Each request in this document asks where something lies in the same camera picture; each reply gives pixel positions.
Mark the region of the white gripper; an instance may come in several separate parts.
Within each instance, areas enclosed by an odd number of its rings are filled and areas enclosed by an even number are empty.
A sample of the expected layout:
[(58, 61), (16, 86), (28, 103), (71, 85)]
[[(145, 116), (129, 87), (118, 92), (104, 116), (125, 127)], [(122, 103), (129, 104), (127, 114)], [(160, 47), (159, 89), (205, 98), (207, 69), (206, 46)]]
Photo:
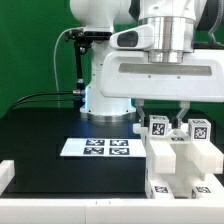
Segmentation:
[(189, 101), (224, 102), (224, 50), (195, 50), (183, 62), (150, 63), (143, 51), (114, 51), (104, 60), (99, 87), (105, 97), (135, 98), (142, 127), (149, 125), (143, 99), (181, 101), (172, 118), (180, 129)]

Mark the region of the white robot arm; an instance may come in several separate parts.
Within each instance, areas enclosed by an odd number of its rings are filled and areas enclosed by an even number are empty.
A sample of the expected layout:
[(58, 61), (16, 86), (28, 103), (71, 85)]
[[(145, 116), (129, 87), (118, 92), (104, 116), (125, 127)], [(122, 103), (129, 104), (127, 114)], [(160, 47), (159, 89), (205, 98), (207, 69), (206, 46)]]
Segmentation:
[(224, 46), (193, 41), (224, 23), (224, 0), (70, 0), (82, 27), (77, 51), (91, 49), (84, 117), (118, 120), (133, 99), (224, 102)]

